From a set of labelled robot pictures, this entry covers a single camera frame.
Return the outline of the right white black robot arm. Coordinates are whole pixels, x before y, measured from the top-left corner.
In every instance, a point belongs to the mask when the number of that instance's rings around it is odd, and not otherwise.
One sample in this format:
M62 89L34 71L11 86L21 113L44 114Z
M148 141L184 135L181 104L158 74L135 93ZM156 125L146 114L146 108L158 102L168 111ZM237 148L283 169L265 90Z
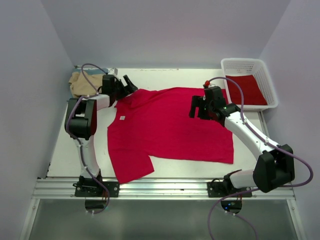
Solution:
M204 96L194 95L189 117L219 123L236 135L256 158L254 169L237 170L224 176L222 189L227 196L235 196L247 187L268 193L295 179L292 148L269 139L244 116L240 107L227 104L220 87L206 87Z

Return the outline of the bright red t shirt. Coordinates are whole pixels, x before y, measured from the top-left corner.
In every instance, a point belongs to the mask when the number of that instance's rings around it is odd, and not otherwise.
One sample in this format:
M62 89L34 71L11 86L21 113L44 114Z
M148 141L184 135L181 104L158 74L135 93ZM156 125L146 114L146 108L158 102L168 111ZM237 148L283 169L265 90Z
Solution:
M233 164L233 135L218 122L189 116L201 88L139 89L116 103L107 147L119 183L154 171L151 157Z

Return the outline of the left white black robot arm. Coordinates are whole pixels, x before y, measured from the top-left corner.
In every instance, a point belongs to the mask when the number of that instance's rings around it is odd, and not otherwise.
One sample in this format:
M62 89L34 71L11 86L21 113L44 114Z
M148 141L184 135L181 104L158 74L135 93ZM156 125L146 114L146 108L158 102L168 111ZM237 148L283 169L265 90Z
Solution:
M101 197L108 193L98 165L94 136L98 127L98 111L111 107L138 88L127 75L118 79L116 74L102 76L102 86L94 87L93 93L70 98L64 122L64 129L74 140L80 160L80 176L73 186L77 197Z

